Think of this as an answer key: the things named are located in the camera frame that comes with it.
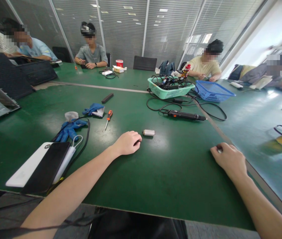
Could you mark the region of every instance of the floor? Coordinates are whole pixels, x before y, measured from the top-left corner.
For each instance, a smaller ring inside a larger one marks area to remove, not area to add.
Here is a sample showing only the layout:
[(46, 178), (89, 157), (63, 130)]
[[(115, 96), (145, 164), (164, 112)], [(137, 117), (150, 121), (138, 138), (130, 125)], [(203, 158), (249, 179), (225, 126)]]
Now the floor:
[[(30, 200), (29, 197), (13, 193), (6, 193), (0, 197), (0, 207), (24, 202)], [(36, 207), (38, 202), (30, 202), (16, 208), (0, 211), (0, 229), (17, 227), (22, 224), (28, 214)], [(83, 215), (93, 214), (95, 207), (81, 204), (68, 218), (75, 220)], [(260, 239), (257, 232), (248, 231), (238, 228), (211, 225), (201, 222), (186, 221), (188, 238), (243, 238), (243, 239)], [(88, 237), (88, 227), (68, 227), (57, 231), (54, 238), (58, 239), (86, 239)]]

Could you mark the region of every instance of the red cup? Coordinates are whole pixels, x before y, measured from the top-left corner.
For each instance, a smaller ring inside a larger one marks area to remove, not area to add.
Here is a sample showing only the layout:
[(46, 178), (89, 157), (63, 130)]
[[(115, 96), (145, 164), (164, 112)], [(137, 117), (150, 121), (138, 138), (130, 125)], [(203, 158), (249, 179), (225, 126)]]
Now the red cup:
[(117, 66), (123, 67), (123, 60), (116, 60)]

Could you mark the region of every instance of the screwdriver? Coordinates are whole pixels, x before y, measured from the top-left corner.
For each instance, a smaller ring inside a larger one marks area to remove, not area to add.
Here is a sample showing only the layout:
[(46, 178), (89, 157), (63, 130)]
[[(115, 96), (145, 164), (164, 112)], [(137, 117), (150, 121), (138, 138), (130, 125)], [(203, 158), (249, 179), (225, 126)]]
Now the screwdriver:
[(106, 124), (106, 127), (105, 127), (105, 131), (107, 129), (107, 126), (108, 126), (108, 122), (110, 121), (110, 117), (112, 116), (112, 110), (109, 110), (108, 112), (108, 118), (107, 118), (107, 124)]

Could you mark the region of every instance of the blue bag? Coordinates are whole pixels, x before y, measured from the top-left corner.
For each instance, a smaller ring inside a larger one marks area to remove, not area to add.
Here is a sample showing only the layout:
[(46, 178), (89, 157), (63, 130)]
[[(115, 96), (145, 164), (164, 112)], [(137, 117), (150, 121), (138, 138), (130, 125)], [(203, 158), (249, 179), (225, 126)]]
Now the blue bag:
[(169, 64), (169, 61), (163, 61), (159, 69), (160, 76), (170, 75), (173, 71), (175, 71), (174, 62)]

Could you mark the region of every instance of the cylindrical battery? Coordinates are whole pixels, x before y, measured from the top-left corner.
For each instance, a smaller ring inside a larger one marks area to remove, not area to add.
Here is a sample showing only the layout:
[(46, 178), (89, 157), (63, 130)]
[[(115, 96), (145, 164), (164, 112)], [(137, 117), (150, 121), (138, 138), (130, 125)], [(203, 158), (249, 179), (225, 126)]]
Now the cylindrical battery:
[(144, 136), (154, 136), (154, 130), (150, 130), (150, 129), (145, 129), (144, 131), (143, 131), (143, 135)]

